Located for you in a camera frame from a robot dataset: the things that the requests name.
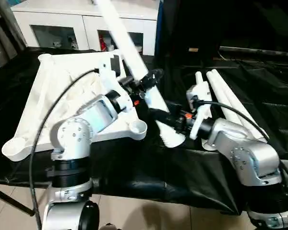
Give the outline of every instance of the white plastic part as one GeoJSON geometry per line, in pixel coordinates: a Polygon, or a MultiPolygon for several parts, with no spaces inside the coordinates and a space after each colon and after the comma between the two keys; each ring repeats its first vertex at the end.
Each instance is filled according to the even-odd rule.
{"type": "MultiPolygon", "coordinates": [[[[168,107],[156,86],[146,92],[144,99],[148,108],[161,109],[169,112],[168,107]]],[[[159,121],[156,121],[156,123],[160,129],[160,136],[166,147],[173,148],[185,141],[186,137],[183,134],[176,133],[172,127],[159,121]]]]}
{"type": "Polygon", "coordinates": [[[146,136],[147,124],[142,120],[129,123],[130,137],[134,140],[142,140],[146,136]]]}
{"type": "MultiPolygon", "coordinates": [[[[202,82],[192,86],[187,91],[187,98],[188,98],[189,103],[191,103],[191,104],[192,104],[192,100],[190,100],[190,98],[193,98],[193,96],[197,96],[197,98],[199,100],[211,101],[212,99],[211,99],[211,94],[209,91],[208,82],[202,81],[202,82]]],[[[211,105],[209,105],[209,104],[204,104],[197,109],[196,120],[192,126],[191,131],[190,131],[190,138],[191,139],[195,140],[197,138],[197,133],[198,133],[198,130],[201,126],[201,123],[203,122],[204,119],[207,119],[210,115],[210,113],[209,113],[210,112],[210,106],[211,105]]]]}
{"type": "MultiPolygon", "coordinates": [[[[133,78],[137,81],[141,80],[147,75],[148,70],[113,4],[110,0],[95,0],[95,3],[98,5],[100,12],[109,27],[111,36],[120,49],[133,78]]],[[[156,86],[146,92],[145,101],[149,108],[161,109],[169,112],[168,107],[156,86]]],[[[173,148],[184,142],[184,135],[176,133],[173,128],[162,124],[159,121],[156,121],[156,123],[160,129],[160,136],[166,147],[173,148]]]]}
{"type": "MultiPolygon", "coordinates": [[[[225,92],[225,95],[227,96],[231,106],[237,109],[238,111],[240,111],[241,113],[243,113],[245,116],[251,119],[255,124],[257,124],[255,120],[252,118],[252,116],[249,114],[249,112],[246,110],[246,108],[243,106],[243,104],[240,102],[240,100],[237,98],[237,96],[234,94],[234,92],[231,90],[231,88],[224,81],[224,79],[219,74],[219,72],[216,69],[213,69],[211,72],[214,74],[215,78],[217,78],[219,85],[225,92]]],[[[256,139],[267,142],[265,138],[263,137],[263,135],[254,126],[252,126],[248,121],[243,119],[243,117],[241,116],[238,116],[238,118],[241,121],[242,125],[252,132],[253,136],[256,139]]]]}
{"type": "MultiPolygon", "coordinates": [[[[222,87],[220,87],[217,78],[214,76],[213,72],[207,72],[206,73],[207,78],[209,80],[209,83],[213,89],[213,92],[216,95],[217,100],[220,103],[226,104],[230,107],[232,107],[231,103],[229,102],[225,92],[223,91],[222,87]]],[[[222,111],[228,121],[234,122],[236,124],[242,125],[240,119],[238,118],[238,115],[234,113],[233,111],[223,108],[222,111]]]]}
{"type": "MultiPolygon", "coordinates": [[[[12,161],[21,161],[30,154],[30,150],[37,129],[46,112],[56,100],[58,95],[67,87],[72,80],[80,74],[94,68],[99,68],[100,61],[105,61],[113,54],[120,52],[85,53],[69,55],[39,56],[41,62],[30,94],[28,96],[22,117],[19,121],[14,137],[2,147],[2,153],[12,161]]],[[[120,58],[121,75],[116,78],[126,77],[125,70],[120,58]]],[[[50,115],[41,133],[36,151],[53,149],[50,142],[49,131],[60,120],[75,114],[79,107],[92,100],[98,94],[106,94],[109,89],[105,88],[98,74],[92,73],[76,85],[61,99],[50,115]]],[[[118,119],[103,131],[94,136],[93,142],[114,138],[134,137],[131,134],[129,123],[138,120],[135,108],[128,113],[120,113],[118,119]]]]}
{"type": "MultiPolygon", "coordinates": [[[[195,80],[196,80],[196,84],[201,84],[204,82],[203,80],[203,77],[202,77],[202,73],[201,72],[196,72],[195,73],[195,80]]],[[[209,95],[209,98],[208,100],[211,101],[212,98],[211,98],[211,93],[210,93],[210,90],[209,90],[209,86],[206,87],[206,93],[209,95]]],[[[211,114],[211,110],[210,110],[210,107],[209,109],[200,109],[197,113],[206,113],[206,118],[208,117],[212,117],[212,114],[211,114]]],[[[214,151],[216,150],[216,148],[210,146],[208,144],[208,140],[205,140],[205,139],[202,139],[202,147],[207,150],[207,151],[214,151]]]]}
{"type": "Polygon", "coordinates": [[[129,70],[135,80],[141,80],[148,70],[133,44],[119,14],[110,0],[94,0],[104,17],[115,44],[119,47],[129,70]]]}
{"type": "Polygon", "coordinates": [[[203,82],[202,73],[200,71],[197,71],[195,73],[195,80],[196,80],[196,84],[199,84],[199,83],[203,82]]]}

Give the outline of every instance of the white pipe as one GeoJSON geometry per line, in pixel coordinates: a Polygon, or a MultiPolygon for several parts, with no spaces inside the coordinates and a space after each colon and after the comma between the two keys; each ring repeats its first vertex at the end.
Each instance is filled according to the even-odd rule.
{"type": "MultiPolygon", "coordinates": [[[[223,103],[223,104],[226,104],[226,105],[232,107],[231,103],[229,102],[229,100],[227,98],[227,96],[223,92],[222,87],[220,87],[220,85],[218,84],[217,79],[214,77],[213,72],[209,71],[209,72],[206,73],[206,75],[207,75],[207,78],[208,78],[208,80],[210,82],[210,85],[211,85],[211,87],[213,89],[213,92],[216,95],[217,100],[220,103],[223,103]]],[[[226,108],[222,108],[222,111],[223,111],[223,113],[224,113],[224,115],[225,115],[227,120],[232,121],[232,122],[234,122],[236,124],[242,125],[241,121],[239,120],[238,115],[236,113],[234,113],[233,111],[231,111],[229,109],[226,109],[226,108]]]]}
{"type": "MultiPolygon", "coordinates": [[[[211,72],[214,74],[214,77],[217,78],[217,80],[218,80],[218,82],[220,84],[220,87],[223,89],[223,91],[224,91],[225,95],[227,96],[227,98],[228,98],[230,104],[232,105],[232,107],[237,109],[238,111],[240,111],[244,115],[246,115],[255,124],[257,124],[255,122],[255,120],[252,118],[252,116],[249,114],[249,112],[246,110],[246,108],[243,106],[243,104],[240,102],[240,100],[237,98],[235,93],[231,90],[231,88],[224,81],[224,79],[219,74],[219,72],[216,69],[213,69],[211,72]]],[[[241,121],[242,125],[252,132],[253,136],[256,139],[260,139],[262,141],[265,140],[263,135],[254,126],[252,126],[248,121],[243,119],[241,116],[238,116],[238,118],[241,121]]]]}
{"type": "MultiPolygon", "coordinates": [[[[119,18],[113,4],[110,0],[94,1],[97,3],[101,14],[110,29],[111,36],[120,49],[133,78],[137,81],[141,80],[147,75],[148,70],[143,63],[139,52],[136,50],[129,34],[127,33],[125,26],[119,18]]],[[[145,102],[149,108],[161,109],[169,112],[168,107],[156,86],[146,92],[145,102]]],[[[156,121],[156,123],[160,129],[160,136],[166,147],[176,147],[184,142],[184,135],[176,133],[172,127],[159,121],[156,121]]]]}
{"type": "Polygon", "coordinates": [[[199,83],[203,82],[202,73],[200,71],[197,71],[195,73],[195,79],[196,79],[196,84],[199,84],[199,83]]]}
{"type": "Polygon", "coordinates": [[[110,0],[94,0],[94,2],[97,3],[100,12],[109,27],[111,36],[123,54],[133,78],[137,81],[141,80],[146,76],[148,70],[113,4],[110,0]]]}

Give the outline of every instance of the table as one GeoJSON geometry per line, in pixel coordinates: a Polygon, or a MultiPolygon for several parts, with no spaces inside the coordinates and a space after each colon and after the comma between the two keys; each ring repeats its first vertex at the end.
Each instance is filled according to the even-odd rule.
{"type": "MultiPolygon", "coordinates": [[[[0,69],[0,149],[17,128],[43,53],[67,54],[80,51],[27,48],[0,69]]],[[[149,69],[152,57],[143,56],[149,69]]],[[[160,91],[167,100],[187,106],[186,90],[195,84],[198,70],[217,68],[257,123],[269,134],[283,159],[288,159],[288,67],[264,63],[214,62],[210,66],[177,66],[172,59],[158,64],[166,75],[160,91]]],[[[155,122],[144,103],[137,106],[139,118],[148,124],[144,140],[122,138],[91,145],[93,192],[136,197],[241,213],[245,201],[236,174],[227,159],[206,152],[200,140],[187,139],[177,148],[165,148],[155,122]]],[[[213,110],[213,117],[220,116],[213,110]]],[[[47,187],[51,151],[36,154],[36,187],[47,187]]],[[[28,186],[28,158],[18,162],[6,159],[0,151],[0,183],[28,186]]]]}

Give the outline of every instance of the black cable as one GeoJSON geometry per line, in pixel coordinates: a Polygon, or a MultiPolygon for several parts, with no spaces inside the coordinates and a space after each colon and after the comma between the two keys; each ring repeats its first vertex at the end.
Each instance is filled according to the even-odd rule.
{"type": "Polygon", "coordinates": [[[33,175],[32,175],[32,165],[33,165],[33,159],[34,159],[34,155],[35,155],[35,150],[36,150],[36,146],[37,146],[37,142],[39,139],[39,136],[43,130],[43,127],[48,119],[48,117],[50,116],[52,110],[54,109],[54,107],[57,105],[57,103],[60,101],[60,99],[64,96],[64,94],[76,83],[78,82],[81,78],[83,78],[84,76],[86,76],[89,73],[99,73],[99,71],[97,69],[92,69],[89,70],[83,74],[81,74],[76,80],[74,80],[72,83],[70,83],[69,86],[67,86],[67,88],[60,94],[60,96],[56,99],[56,101],[52,104],[52,106],[50,107],[50,109],[48,110],[46,116],[44,117],[41,125],[38,128],[38,131],[36,133],[36,137],[34,139],[33,142],[33,146],[31,149],[31,153],[30,153],[30,162],[29,162],[29,183],[30,183],[30,191],[31,191],[31,197],[32,197],[32,202],[33,202],[33,209],[35,212],[35,218],[36,218],[36,222],[37,222],[37,226],[38,229],[41,230],[42,229],[42,222],[41,222],[41,218],[40,218],[40,214],[39,214],[39,210],[38,210],[38,203],[37,203],[37,199],[36,199],[36,194],[35,194],[35,189],[34,189],[34,183],[33,183],[33,175]]]}
{"type": "Polygon", "coordinates": [[[203,104],[211,104],[211,105],[217,105],[219,107],[224,107],[226,109],[229,109],[233,112],[235,112],[236,114],[238,114],[239,116],[241,116],[243,119],[245,119],[246,121],[248,121],[252,126],[254,126],[254,128],[256,128],[258,130],[258,132],[261,133],[261,135],[267,140],[267,142],[269,143],[269,137],[267,136],[267,134],[265,134],[262,129],[255,123],[253,122],[251,119],[249,119],[246,115],[244,115],[243,113],[241,113],[239,110],[234,109],[226,104],[222,104],[220,102],[212,102],[212,101],[194,101],[196,104],[199,105],[203,105],[203,104]]]}

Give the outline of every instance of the glass cabinet door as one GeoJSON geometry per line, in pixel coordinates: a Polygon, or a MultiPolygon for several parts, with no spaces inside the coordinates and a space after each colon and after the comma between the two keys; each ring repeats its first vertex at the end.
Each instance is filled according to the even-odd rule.
{"type": "MultiPolygon", "coordinates": [[[[102,17],[83,16],[90,49],[97,51],[115,49],[108,25],[102,17]]],[[[138,51],[143,55],[154,55],[157,21],[121,19],[138,51]]]]}
{"type": "Polygon", "coordinates": [[[13,13],[28,46],[89,49],[81,15],[20,11],[13,13]]]}
{"type": "Polygon", "coordinates": [[[72,27],[31,25],[39,47],[79,49],[72,27]]]}
{"type": "MultiPolygon", "coordinates": [[[[98,38],[99,38],[101,51],[112,51],[118,48],[108,30],[97,30],[97,32],[98,32],[98,38]]],[[[142,54],[143,53],[143,34],[129,32],[129,35],[136,49],[138,50],[138,52],[142,54]]]]}

